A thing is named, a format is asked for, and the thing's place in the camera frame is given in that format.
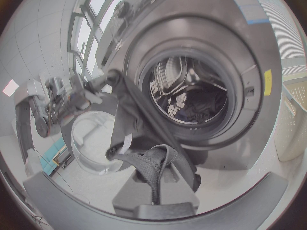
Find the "ceiling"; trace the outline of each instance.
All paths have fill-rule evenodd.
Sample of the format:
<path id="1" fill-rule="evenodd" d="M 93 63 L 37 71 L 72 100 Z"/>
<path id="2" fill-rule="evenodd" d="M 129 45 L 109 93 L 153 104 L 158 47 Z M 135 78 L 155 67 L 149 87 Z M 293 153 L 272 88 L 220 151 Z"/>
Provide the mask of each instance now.
<path id="1" fill-rule="evenodd" d="M 76 0 L 24 0 L 0 37 L 0 136 L 13 135 L 13 96 L 2 93 L 13 79 L 69 76 L 67 37 Z"/>

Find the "ceiling light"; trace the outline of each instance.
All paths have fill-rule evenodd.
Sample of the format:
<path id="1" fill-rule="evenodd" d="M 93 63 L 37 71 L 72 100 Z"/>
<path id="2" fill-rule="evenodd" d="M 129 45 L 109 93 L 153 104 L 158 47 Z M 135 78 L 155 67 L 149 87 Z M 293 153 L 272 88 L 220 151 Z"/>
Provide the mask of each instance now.
<path id="1" fill-rule="evenodd" d="M 7 94 L 9 97 L 12 96 L 12 94 L 14 94 L 15 90 L 17 90 L 19 87 L 19 85 L 17 83 L 15 83 L 15 81 L 12 79 L 7 86 L 4 88 L 4 90 L 2 91 L 4 94 Z"/>

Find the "white label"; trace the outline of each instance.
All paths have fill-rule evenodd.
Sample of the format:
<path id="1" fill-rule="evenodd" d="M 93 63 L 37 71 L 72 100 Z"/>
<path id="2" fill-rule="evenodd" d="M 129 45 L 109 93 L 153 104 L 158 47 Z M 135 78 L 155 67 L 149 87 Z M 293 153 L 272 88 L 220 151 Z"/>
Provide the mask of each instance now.
<path id="1" fill-rule="evenodd" d="M 263 10 L 258 0 L 234 0 L 239 6 L 243 16 L 245 17 L 247 23 L 257 24 L 257 23 L 269 23 L 267 14 Z"/>
<path id="2" fill-rule="evenodd" d="M 132 142 L 132 133 L 125 137 L 124 144 L 122 145 L 122 148 L 118 154 L 121 155 L 124 154 L 131 146 L 131 142 Z"/>

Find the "transparent round cover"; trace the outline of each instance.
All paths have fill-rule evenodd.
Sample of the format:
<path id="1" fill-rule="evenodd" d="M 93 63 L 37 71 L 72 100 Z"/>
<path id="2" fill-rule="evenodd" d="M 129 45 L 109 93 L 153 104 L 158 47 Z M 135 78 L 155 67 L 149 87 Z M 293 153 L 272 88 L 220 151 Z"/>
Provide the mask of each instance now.
<path id="1" fill-rule="evenodd" d="M 108 160 L 115 117 L 101 111 L 90 111 L 80 115 L 71 130 L 71 147 L 79 166 L 94 174 L 118 171 L 120 160 Z"/>

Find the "teal cushion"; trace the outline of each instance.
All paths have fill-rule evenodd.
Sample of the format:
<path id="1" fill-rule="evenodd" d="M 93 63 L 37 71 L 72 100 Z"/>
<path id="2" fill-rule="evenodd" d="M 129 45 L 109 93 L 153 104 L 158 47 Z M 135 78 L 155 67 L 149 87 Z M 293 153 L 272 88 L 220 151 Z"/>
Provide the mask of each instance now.
<path id="1" fill-rule="evenodd" d="M 65 146 L 65 143 L 64 143 L 63 138 L 61 137 L 59 140 L 57 140 L 57 141 L 54 143 L 54 145 L 56 146 L 56 148 L 58 149 L 58 151 L 61 150 L 61 148 L 62 148 L 63 146 Z"/>
<path id="2" fill-rule="evenodd" d="M 54 171 L 54 168 L 49 165 L 46 168 L 44 168 L 44 172 L 46 172 L 47 175 L 50 175 L 52 171 Z"/>
<path id="3" fill-rule="evenodd" d="M 48 164 L 48 158 L 46 157 L 46 155 L 43 154 L 43 157 L 40 158 L 40 163 L 41 163 L 41 166 L 42 168 L 46 167 L 46 165 Z"/>
<path id="4" fill-rule="evenodd" d="M 56 148 L 55 145 L 52 145 L 44 154 L 46 155 L 46 157 L 48 158 L 48 161 L 51 161 L 52 158 L 55 156 L 55 154 L 58 152 L 59 150 Z"/>

